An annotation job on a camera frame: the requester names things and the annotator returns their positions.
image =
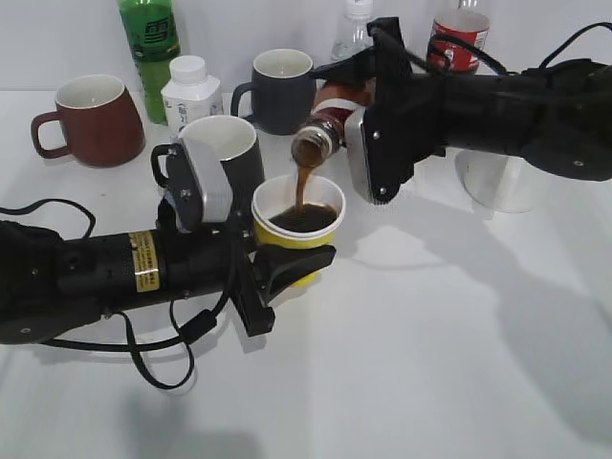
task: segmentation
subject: coffee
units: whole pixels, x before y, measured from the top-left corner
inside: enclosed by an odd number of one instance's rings
[[[338,213],[331,206],[305,204],[301,209],[288,208],[270,222],[287,231],[314,232],[329,227],[337,219]]]
[[[304,206],[304,189],[313,170],[323,164],[320,148],[312,142],[300,142],[294,154],[297,162],[297,185],[295,186],[295,208]]]

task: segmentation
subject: cable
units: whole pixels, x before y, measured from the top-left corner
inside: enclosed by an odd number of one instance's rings
[[[591,24],[590,26],[586,26],[586,27],[580,29],[579,31],[574,33],[572,36],[570,36],[565,41],[565,43],[563,43],[556,50],[554,50],[552,53],[550,53],[548,55],[548,57],[546,57],[544,60],[542,60],[542,63],[539,64],[539,69],[540,70],[544,70],[546,67],[548,67],[548,64],[550,64],[558,55],[563,53],[578,38],[580,38],[583,34],[589,32],[590,30],[595,29],[597,27],[604,27],[607,30],[612,32],[612,23],[610,23],[610,22],[597,22],[595,24]]]
[[[483,64],[485,64],[491,70],[496,72],[498,75],[506,76],[506,75],[509,74],[508,69],[506,69],[506,67],[504,67],[504,65],[501,62],[499,62],[497,59],[493,58],[491,55],[488,55],[484,51],[479,50],[475,46],[473,46],[470,43],[462,40],[459,37],[456,37],[454,35],[449,35],[447,33],[436,33],[435,35],[433,35],[429,39],[429,45],[428,45],[429,48],[434,48],[435,49],[434,43],[438,42],[438,41],[443,41],[443,42],[451,43],[451,44],[456,45],[459,48],[461,48],[461,49],[471,53],[472,55],[477,57],[478,60],[480,60]]]
[[[450,71],[450,66],[452,65],[452,62],[450,61],[448,56],[441,52],[439,49],[437,49],[435,46],[430,46],[428,48],[428,51],[433,55],[441,57],[444,60],[444,72],[448,73]]]
[[[170,302],[170,322],[172,323],[172,328],[176,331],[179,336],[179,340],[185,345],[187,355],[189,357],[189,368],[187,369],[187,373],[185,377],[177,382],[176,384],[166,384],[156,379],[149,369],[144,364],[144,360],[142,359],[142,354],[139,351],[139,345],[136,343],[136,335],[134,334],[134,327],[132,326],[132,322],[124,312],[118,312],[119,316],[123,317],[125,320],[125,335],[127,337],[127,346],[129,347],[129,353],[132,357],[132,362],[136,366],[136,369],[139,371],[141,376],[153,387],[156,387],[161,390],[172,390],[178,389],[179,387],[185,385],[193,375],[193,370],[195,369],[195,356],[193,355],[193,351],[191,350],[191,346],[186,341],[185,336],[181,332],[179,325],[176,322],[176,318],[174,317],[174,301]]]
[[[426,60],[418,57],[416,54],[412,53],[410,50],[407,50],[402,45],[400,45],[389,33],[385,32],[383,29],[375,27],[372,29],[372,36],[377,37],[383,43],[383,45],[387,48],[392,48],[393,51],[398,54],[401,58],[407,58],[408,61],[416,65],[417,67],[425,70],[430,74],[444,75],[445,72],[440,69],[438,66],[430,64]]]
[[[89,236],[92,235],[94,227],[96,226],[96,216],[86,207],[74,201],[70,201],[69,199],[41,199],[40,201],[36,201],[35,203],[30,204],[29,206],[25,206],[24,208],[0,208],[0,213],[4,213],[6,215],[11,216],[28,215],[29,213],[32,213],[49,203],[65,204],[66,206],[71,206],[80,210],[89,220],[89,226],[87,227],[87,230],[85,231],[85,234],[83,234],[83,237],[81,239],[88,239]]]
[[[24,208],[0,208],[0,213],[4,213],[11,216],[27,215],[49,203],[60,203],[67,206],[71,206],[81,211],[89,220],[88,229],[83,234],[82,239],[88,239],[91,236],[96,225],[96,216],[89,209],[82,206],[81,204],[67,199],[43,199]],[[54,348],[70,349],[77,351],[129,353],[139,373],[148,383],[150,383],[154,387],[161,390],[171,390],[185,385],[192,377],[193,371],[195,369],[195,357],[193,355],[193,351],[191,350],[190,344],[197,341],[206,333],[210,332],[214,327],[216,327],[216,318],[225,309],[226,305],[228,304],[228,301],[230,300],[231,289],[233,288],[237,272],[237,254],[236,248],[234,247],[235,244],[233,243],[233,241],[231,241],[230,237],[228,237],[228,243],[230,247],[229,276],[224,290],[221,293],[221,296],[219,297],[219,300],[215,304],[214,308],[211,311],[204,310],[198,316],[188,321],[183,327],[179,327],[174,315],[175,300],[172,300],[170,302],[170,322],[172,324],[172,328],[174,328],[177,333],[177,337],[153,343],[138,344],[136,342],[136,335],[134,333],[134,327],[132,326],[130,318],[123,311],[116,311],[113,313],[113,315],[121,316],[125,320],[125,335],[127,339],[127,344],[106,344],[85,341],[72,341],[66,339],[49,339],[48,341],[42,342],[41,344]],[[142,359],[142,353],[159,351],[176,346],[178,344],[184,344],[186,347],[186,351],[189,358],[189,368],[187,369],[186,376],[180,382],[178,382],[177,384],[165,384],[157,380],[148,370]]]

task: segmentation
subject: brown mug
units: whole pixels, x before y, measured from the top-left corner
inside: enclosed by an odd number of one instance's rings
[[[109,167],[136,158],[144,148],[141,117],[120,79],[90,75],[70,81],[55,94],[57,111],[38,115],[31,132],[36,152],[45,159],[74,155],[88,165]],[[38,130],[59,121],[66,145],[48,150]]]

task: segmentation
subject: label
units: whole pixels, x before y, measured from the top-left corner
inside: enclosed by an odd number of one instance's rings
[[[223,115],[221,91],[205,100],[185,100],[164,96],[165,117],[173,135],[178,135],[185,126],[200,118]]]
[[[457,38],[461,38],[466,43],[469,43],[479,50],[482,50],[485,47],[485,41],[487,40],[489,29],[485,29],[484,31],[480,32],[460,32],[445,27],[442,24],[434,21],[433,28],[431,29],[431,36],[435,35],[436,33],[445,33],[456,36]],[[450,69],[453,72],[475,72],[478,69],[480,61],[469,51],[466,51],[457,45],[453,45],[452,43],[437,42],[434,44],[434,46],[444,53],[444,55],[450,60]],[[432,53],[427,55],[427,60],[431,63],[439,65],[440,67],[444,67],[445,65],[443,57]]]
[[[170,7],[138,5],[120,12],[135,60],[161,62],[179,55],[181,48]]]
[[[351,113],[363,107],[363,105],[354,102],[353,100],[346,100],[345,98],[328,98],[322,103],[315,107],[313,113],[320,112],[326,108],[340,108],[342,110],[349,110]]]
[[[160,266],[151,231],[131,232],[132,259],[139,294],[160,290]]]

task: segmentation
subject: clear plastic bottle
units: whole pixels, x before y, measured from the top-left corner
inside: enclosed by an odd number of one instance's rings
[[[491,8],[492,0],[441,0],[431,35],[453,35],[482,50],[489,34]],[[435,47],[450,60],[453,72],[474,74],[478,70],[478,59],[460,47],[442,42]],[[440,67],[445,64],[443,57],[433,53],[428,53],[427,59]]]
[[[332,62],[346,59],[372,46],[367,23],[372,20],[374,0],[345,0],[344,16],[332,50]]]

